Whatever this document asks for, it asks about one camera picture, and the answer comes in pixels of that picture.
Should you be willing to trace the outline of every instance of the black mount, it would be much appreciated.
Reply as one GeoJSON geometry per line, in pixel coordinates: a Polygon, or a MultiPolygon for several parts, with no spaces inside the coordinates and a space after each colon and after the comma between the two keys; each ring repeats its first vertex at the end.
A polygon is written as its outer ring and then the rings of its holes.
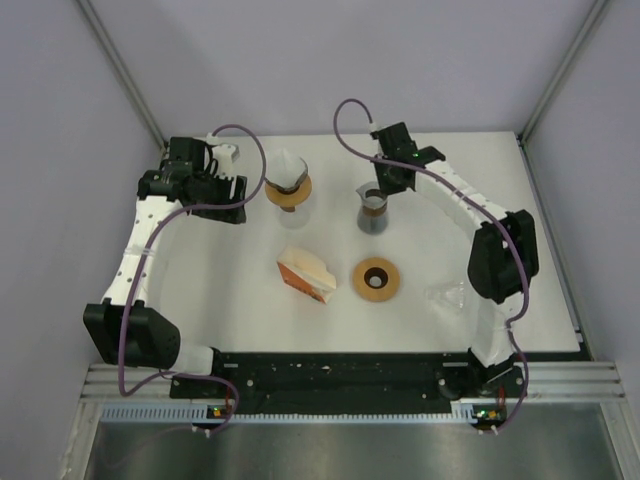
{"type": "MultiPolygon", "coordinates": [[[[171,137],[169,157],[160,163],[158,170],[148,170],[138,181],[138,198],[164,196],[174,202],[179,200],[183,206],[230,205],[244,200],[247,178],[236,177],[233,180],[215,176],[211,146],[202,140],[190,137],[171,137]],[[209,154],[209,164],[205,167],[205,154],[209,154]]],[[[245,223],[247,216],[244,207],[230,210],[195,210],[194,215],[209,220],[232,224],[245,223]]]]}
{"type": "MultiPolygon", "coordinates": [[[[404,122],[372,132],[371,136],[374,140],[378,140],[383,158],[388,160],[416,167],[424,167],[436,160],[446,160],[446,157],[435,147],[425,147],[418,150],[416,142],[409,136],[404,122]]],[[[379,163],[374,164],[374,167],[382,193],[393,195],[404,192],[407,188],[415,190],[416,172],[379,163]]]]}
{"type": "MultiPolygon", "coordinates": [[[[516,245],[524,265],[527,282],[540,270],[533,217],[526,210],[507,213],[500,220],[516,245]]],[[[498,227],[485,222],[473,237],[469,266],[469,281],[478,294],[501,304],[507,297],[522,291],[522,281],[515,259],[498,227]]]]}
{"type": "MultiPolygon", "coordinates": [[[[492,378],[470,352],[416,353],[220,353],[213,374],[240,392],[243,414],[448,413],[451,400],[520,395],[522,372],[512,363],[492,378]]],[[[181,378],[171,398],[224,398],[226,387],[181,378]]]]}
{"type": "MultiPolygon", "coordinates": [[[[88,304],[82,320],[105,363],[118,363],[118,342],[124,306],[88,304]]],[[[137,301],[131,308],[127,328],[125,364],[129,367],[171,368],[180,350],[180,330],[153,308],[137,301]]]]}

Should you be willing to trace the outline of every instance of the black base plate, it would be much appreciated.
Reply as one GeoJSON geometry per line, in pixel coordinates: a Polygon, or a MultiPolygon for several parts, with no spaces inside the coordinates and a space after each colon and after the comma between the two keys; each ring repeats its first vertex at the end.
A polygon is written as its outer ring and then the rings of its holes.
{"type": "MultiPolygon", "coordinates": [[[[241,414],[415,414],[449,413],[450,401],[439,391],[438,379],[465,389],[466,353],[460,354],[322,354],[222,353],[224,367],[216,375],[240,392],[241,414]]],[[[513,368],[498,386],[517,397],[513,368]]],[[[226,387],[210,381],[174,380],[171,398],[224,398],[226,387]]]]}

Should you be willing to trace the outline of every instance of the white backdrop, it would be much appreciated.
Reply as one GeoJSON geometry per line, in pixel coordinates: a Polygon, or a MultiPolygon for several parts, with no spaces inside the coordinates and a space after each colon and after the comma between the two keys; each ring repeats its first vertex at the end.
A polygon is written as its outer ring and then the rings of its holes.
{"type": "Polygon", "coordinates": [[[518,131],[591,3],[94,0],[167,136],[327,133],[347,96],[413,131],[518,131]]]}
{"type": "Polygon", "coordinates": [[[640,421],[640,3],[614,2],[533,138],[597,352],[640,421]]]}
{"type": "Polygon", "coordinates": [[[0,478],[49,479],[157,149],[72,2],[3,4],[0,61],[0,478]]]}

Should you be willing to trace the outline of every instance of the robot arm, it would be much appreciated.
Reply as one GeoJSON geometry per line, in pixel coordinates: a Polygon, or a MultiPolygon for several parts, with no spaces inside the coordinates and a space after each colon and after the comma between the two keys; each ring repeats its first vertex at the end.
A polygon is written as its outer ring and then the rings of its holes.
{"type": "MultiPolygon", "coordinates": [[[[124,305],[144,253],[147,259],[129,317],[126,365],[211,374],[216,351],[208,346],[185,342],[179,329],[159,312],[168,252],[184,216],[176,217],[160,231],[151,251],[145,251],[145,245],[164,218],[185,206],[232,204],[243,200],[246,178],[233,176],[232,164],[237,156],[235,145],[217,144],[215,138],[208,137],[202,141],[174,137],[160,167],[147,171],[138,182],[133,229],[116,276],[102,302],[87,305],[83,315],[84,323],[106,363],[117,363],[124,305]],[[205,166],[207,156],[209,163],[205,166]]],[[[199,210],[193,214],[233,224],[246,221],[243,207],[199,210]]]]}
{"type": "Polygon", "coordinates": [[[470,284],[478,293],[472,303],[478,322],[470,352],[484,369],[499,365],[506,367],[513,352],[505,330],[505,320],[512,317],[522,304],[522,282],[513,255],[503,244],[497,227],[468,206],[461,196],[481,205],[509,231],[529,281],[539,269],[533,218],[525,210],[511,213],[488,200],[463,180],[436,148],[418,149],[404,123],[376,130],[371,135],[378,140],[383,158],[422,167],[455,187],[452,192],[428,175],[416,175],[415,171],[408,169],[375,164],[383,193],[393,195],[408,188],[416,191],[435,203],[471,241],[467,274],[470,284]]]}

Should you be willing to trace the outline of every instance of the white tabletop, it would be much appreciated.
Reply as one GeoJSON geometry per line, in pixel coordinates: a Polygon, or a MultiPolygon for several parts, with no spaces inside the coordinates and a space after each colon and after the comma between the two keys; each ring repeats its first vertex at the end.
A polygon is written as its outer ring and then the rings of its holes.
{"type": "MultiPolygon", "coordinates": [[[[355,148],[373,153],[367,135],[347,135],[355,148]]],[[[515,327],[525,351],[577,351],[579,346],[551,259],[529,180],[511,132],[414,134],[433,145],[454,169],[508,210],[528,210],[536,221],[540,273],[531,306],[515,327]]],[[[265,149],[286,147],[309,165],[313,193],[310,222],[287,230],[264,192],[246,207],[245,225],[190,217],[176,235],[164,279],[161,313],[183,338],[223,351],[457,352],[466,351],[475,320],[436,308],[425,290],[466,278],[471,245],[449,218],[414,192],[389,198],[388,229],[372,237],[356,225],[355,190],[375,180],[373,166],[346,152],[331,135],[263,137],[265,149]],[[328,305],[282,283],[276,258],[286,245],[316,254],[338,280],[328,305]],[[402,276],[398,294],[374,304],[351,285],[358,262],[381,256],[402,276]]],[[[237,171],[254,188],[260,170],[256,148],[240,145],[237,171]]]]}

